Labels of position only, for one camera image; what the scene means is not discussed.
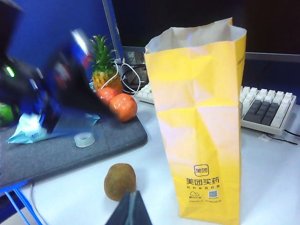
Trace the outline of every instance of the pineapple leaves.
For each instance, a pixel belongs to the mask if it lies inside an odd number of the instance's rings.
[[[97,35],[93,36],[91,40],[94,47],[93,62],[94,71],[109,73],[114,71],[113,62],[115,59],[112,58],[112,54],[115,50],[109,50],[112,44],[105,45],[107,38],[105,36]]]

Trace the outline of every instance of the kiwi fruit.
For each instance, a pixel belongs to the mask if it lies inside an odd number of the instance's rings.
[[[104,179],[104,191],[107,197],[120,201],[126,191],[136,190],[135,171],[126,163],[118,163],[109,168]]]

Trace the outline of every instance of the qr code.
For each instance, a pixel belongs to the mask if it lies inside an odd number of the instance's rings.
[[[209,197],[209,198],[217,198],[217,197],[218,197],[218,190],[215,190],[215,191],[209,191],[209,192],[208,192],[208,197]]]

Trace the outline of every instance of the pineapple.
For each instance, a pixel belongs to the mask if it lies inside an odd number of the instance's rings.
[[[111,77],[113,77],[117,70],[113,66],[114,59],[111,58],[112,53],[115,50],[109,51],[109,46],[105,45],[107,39],[105,36],[93,36],[94,40],[92,44],[94,46],[95,54],[94,54],[94,67],[92,80],[94,84],[94,89],[98,90],[102,88],[102,86],[108,81]],[[113,78],[106,87],[110,87],[115,89],[118,93],[122,93],[123,86],[120,79],[120,75],[118,74],[115,78]]]

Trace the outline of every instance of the green light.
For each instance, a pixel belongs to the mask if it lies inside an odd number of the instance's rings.
[[[14,77],[15,76],[15,73],[13,72],[12,68],[11,67],[6,67],[6,70],[8,71],[9,75],[11,77]]]

